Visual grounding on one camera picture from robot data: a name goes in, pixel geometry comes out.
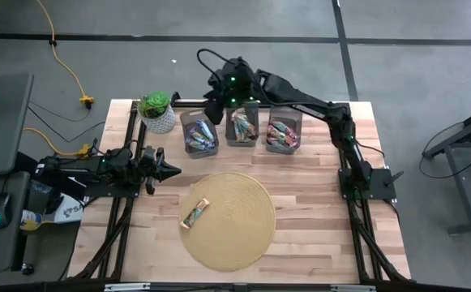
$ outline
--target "potted plant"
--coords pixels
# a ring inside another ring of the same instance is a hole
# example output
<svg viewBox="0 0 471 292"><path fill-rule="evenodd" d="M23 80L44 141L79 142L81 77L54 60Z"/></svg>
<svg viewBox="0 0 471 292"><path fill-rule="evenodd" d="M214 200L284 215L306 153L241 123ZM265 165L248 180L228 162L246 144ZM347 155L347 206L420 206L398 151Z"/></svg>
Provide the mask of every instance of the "potted plant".
<svg viewBox="0 0 471 292"><path fill-rule="evenodd" d="M176 115L170 106L169 95L166 92L152 92L141 97L138 103L138 113L147 126L147 130L163 134L173 129Z"/></svg>

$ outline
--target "computer mouse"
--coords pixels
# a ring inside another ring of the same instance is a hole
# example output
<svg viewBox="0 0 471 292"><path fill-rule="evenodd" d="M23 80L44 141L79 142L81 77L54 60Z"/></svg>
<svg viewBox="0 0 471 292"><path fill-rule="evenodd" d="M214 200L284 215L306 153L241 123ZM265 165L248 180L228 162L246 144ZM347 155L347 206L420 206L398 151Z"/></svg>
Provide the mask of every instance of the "computer mouse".
<svg viewBox="0 0 471 292"><path fill-rule="evenodd" d="M0 193L0 229L9 226L11 220L10 193Z"/></svg>

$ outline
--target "yellow extension cord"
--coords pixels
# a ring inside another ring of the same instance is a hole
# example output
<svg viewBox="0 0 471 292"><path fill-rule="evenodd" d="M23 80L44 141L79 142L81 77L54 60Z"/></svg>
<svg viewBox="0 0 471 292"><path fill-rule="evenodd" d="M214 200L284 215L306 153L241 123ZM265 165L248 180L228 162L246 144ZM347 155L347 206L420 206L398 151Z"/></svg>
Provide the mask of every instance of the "yellow extension cord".
<svg viewBox="0 0 471 292"><path fill-rule="evenodd" d="M52 42L55 42L55 28L54 28L54 24L51 22L51 18L49 17L48 11L47 11L46 8L44 7L44 5L42 5L41 0L37 0L37 2L39 3L39 5L41 6L42 10L44 11L44 14L46 15L46 19L48 19L49 26L51 27L51 41L52 41ZM87 107L88 109L91 109L91 104L95 102L95 99L94 99L93 97L89 97L89 96L86 95L85 91L84 91L83 88L82 88L82 84L80 84L79 77L73 72L72 69L70 69L70 68L68 67L68 65L66 65L63 61L61 61L61 59L58 58L58 56L57 56L57 51L55 50L55 44L52 43L52 44L50 44L50 45L51 45L51 50L54 52L54 57L55 57L55 59L57 60L57 62L58 62L59 64L61 64L64 68L66 68L66 70L68 70L68 71L73 75L73 77L75 78L76 83L79 85L80 92L82 93L82 96L81 96L81 98L79 99L80 103L82 103L83 105L86 105L86 107Z"/></svg>
<svg viewBox="0 0 471 292"><path fill-rule="evenodd" d="M60 156L68 156L68 157L83 157L85 155L88 155L89 154L89 149L90 149L90 146L89 144L84 144L83 145L83 148L80 149L79 151L77 152L61 152L59 151L58 149L55 148L55 146L51 143L51 141L49 140L48 136L46 136L43 132L35 129L35 128L23 128L23 131L32 131L32 132L35 132L37 133L38 135L40 135L42 138L44 138L44 140L46 141L46 143L48 143L48 145Z"/></svg>

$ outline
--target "white plant pot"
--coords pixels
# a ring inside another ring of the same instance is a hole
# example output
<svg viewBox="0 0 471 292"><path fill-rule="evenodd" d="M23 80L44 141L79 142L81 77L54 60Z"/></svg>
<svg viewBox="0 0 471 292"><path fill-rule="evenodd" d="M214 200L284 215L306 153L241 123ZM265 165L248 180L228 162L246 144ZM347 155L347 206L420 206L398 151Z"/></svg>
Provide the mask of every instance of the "white plant pot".
<svg viewBox="0 0 471 292"><path fill-rule="evenodd" d="M170 105L167 106L165 113L158 118L145 118L139 113L139 111L138 114L145 126L147 126L147 130L151 131L152 133L168 133L176 124L176 115L173 113L172 107Z"/></svg>

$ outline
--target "gray bin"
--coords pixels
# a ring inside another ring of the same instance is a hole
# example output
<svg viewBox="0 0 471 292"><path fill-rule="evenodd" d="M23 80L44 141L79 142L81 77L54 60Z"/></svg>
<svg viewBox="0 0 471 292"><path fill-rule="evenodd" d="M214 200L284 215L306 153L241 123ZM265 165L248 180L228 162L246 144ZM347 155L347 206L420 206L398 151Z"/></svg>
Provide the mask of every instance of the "gray bin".
<svg viewBox="0 0 471 292"><path fill-rule="evenodd" d="M188 132L192 130L194 127L196 127L195 121L197 120L204 120L208 126L208 129L210 129L210 132L212 133L215 141L214 144L216 147L212 150L199 150L193 147L188 146L186 143L186 137L188 136ZM204 158L204 157L209 157L216 155L217 152L219 152L219 138L217 136L217 131L215 126L213 125L212 122L208 119L206 114L200 109L196 110L190 110L182 113L179 116L179 120L181 121L182 129L183 129L183 141L185 142L185 152L190 155L191 158L197 159L197 158Z"/></svg>
<svg viewBox="0 0 471 292"><path fill-rule="evenodd" d="M244 108L246 111L246 116L248 121L255 126L257 130L257 136L250 142L237 142L237 136L235 135L234 124L231 120L232 113L235 110ZM254 147L257 144L257 139L259 138L259 104L256 102L246 103L237 108L228 108L226 109L226 142L228 146L231 147Z"/></svg>
<svg viewBox="0 0 471 292"><path fill-rule="evenodd" d="M277 121L283 122L287 127L290 127L297 133L298 137L298 147L300 148L302 142L302 112L292 109L290 107L275 107L273 106L269 110L269 122L271 119L274 118ZM282 149L275 148L266 142L266 150L269 152L279 153L279 154L293 154L297 149L290 149L289 151L285 151Z"/></svg>

